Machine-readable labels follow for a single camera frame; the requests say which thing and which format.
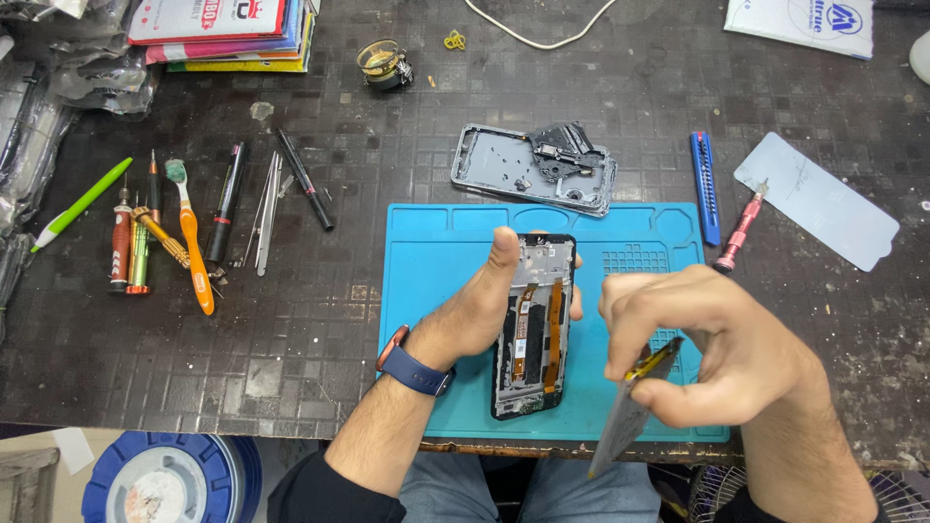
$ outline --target dark tiled table surface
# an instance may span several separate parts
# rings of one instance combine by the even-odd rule
[[[494,4],[499,20],[549,41],[583,27],[600,0]],[[619,2],[584,39],[543,52],[460,0],[327,1],[306,75],[171,74],[142,123],[87,114],[62,144],[34,232],[128,155],[137,158],[131,182],[141,189],[155,147],[162,161],[187,161],[206,237],[230,146],[243,140],[251,161],[230,253],[238,257],[278,126],[332,194],[327,206],[338,226],[324,235],[293,190],[278,208],[268,274],[233,270],[225,301],[206,317],[189,276],[160,248],[150,262],[151,297],[106,294],[111,190],[20,282],[0,352],[0,420],[331,437],[375,377],[386,207],[490,201],[448,181],[467,122],[532,129],[578,119],[618,159],[618,201],[694,201],[687,136],[707,130],[728,232],[751,197],[732,172],[776,131],[899,220],[891,255],[862,273],[767,207],[734,278],[823,358],[858,458],[891,466],[906,462],[900,452],[930,453],[930,213],[921,209],[930,199],[930,94],[905,66],[927,18],[878,12],[871,62],[726,34],[723,21],[722,2]],[[465,52],[443,47],[451,29],[468,37]],[[409,49],[418,78],[403,93],[372,93],[353,63],[379,36]],[[274,113],[254,119],[255,102]],[[166,228],[180,237],[177,193],[166,185],[165,194]],[[579,447],[459,443],[526,453]],[[740,448],[734,441],[635,451],[631,459],[726,462]]]

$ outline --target ribbon cable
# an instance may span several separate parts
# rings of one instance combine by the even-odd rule
[[[513,374],[511,381],[517,382],[524,378],[524,360],[526,358],[526,332],[529,328],[529,307],[533,304],[533,293],[538,284],[531,283],[520,297],[517,305],[517,332],[513,342]]]
[[[562,278],[555,280],[549,305],[549,367],[543,382],[543,394],[555,392],[555,379],[559,375],[559,360],[562,357],[560,343],[562,332],[559,329],[559,315],[562,312]]]

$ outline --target person's left hand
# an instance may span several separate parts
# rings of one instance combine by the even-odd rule
[[[498,227],[485,264],[452,298],[419,321],[405,344],[407,353],[431,369],[446,371],[460,357],[486,351],[503,329],[519,262],[517,233],[510,227]],[[581,257],[576,255],[575,268],[580,266]],[[573,321],[582,317],[578,286],[573,288],[568,316]]]

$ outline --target watch strap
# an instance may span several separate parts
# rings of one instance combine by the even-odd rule
[[[395,346],[381,365],[395,380],[430,396],[442,396],[456,375],[454,368],[441,372],[418,362],[400,346]]]

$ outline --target power cord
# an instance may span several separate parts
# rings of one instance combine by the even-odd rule
[[[604,11],[607,11],[608,7],[611,7],[614,5],[614,2],[617,2],[617,0],[608,0],[607,3],[604,4],[603,7],[601,7],[601,10],[598,11],[596,15],[594,15],[594,18],[592,18],[591,21],[588,22],[588,25],[585,26],[584,31],[582,31],[581,33],[578,33],[575,36],[566,38],[565,40],[558,42],[556,44],[551,44],[551,45],[546,46],[543,44],[537,44],[536,42],[530,42],[529,40],[523,38],[521,35],[514,33],[513,31],[511,31],[510,28],[500,23],[499,21],[492,19],[490,16],[488,16],[478,7],[475,7],[475,5],[472,3],[472,0],[465,0],[465,3],[468,4],[468,7],[471,7],[474,12],[484,17],[487,21],[493,23],[494,25],[497,25],[500,29],[504,31],[504,33],[509,34],[510,36],[516,38],[517,40],[520,40],[521,42],[523,42],[524,44],[527,44],[528,46],[535,47],[537,49],[542,49],[542,50],[556,49],[557,47],[561,47],[561,46],[564,46],[565,44],[569,44],[571,42],[578,40],[580,37],[584,36],[588,32],[588,30],[591,28],[592,25],[594,25],[597,19],[601,18],[601,15],[604,14]]]

